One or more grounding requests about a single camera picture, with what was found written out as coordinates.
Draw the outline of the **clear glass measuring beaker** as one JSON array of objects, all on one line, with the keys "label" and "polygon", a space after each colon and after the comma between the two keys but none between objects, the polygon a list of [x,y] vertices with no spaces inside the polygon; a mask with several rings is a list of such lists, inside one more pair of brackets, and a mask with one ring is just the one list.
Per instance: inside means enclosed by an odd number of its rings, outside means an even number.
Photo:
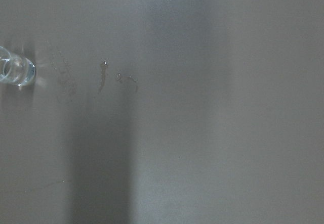
[{"label": "clear glass measuring beaker", "polygon": [[35,77],[36,66],[29,59],[1,47],[1,83],[28,86]]}]

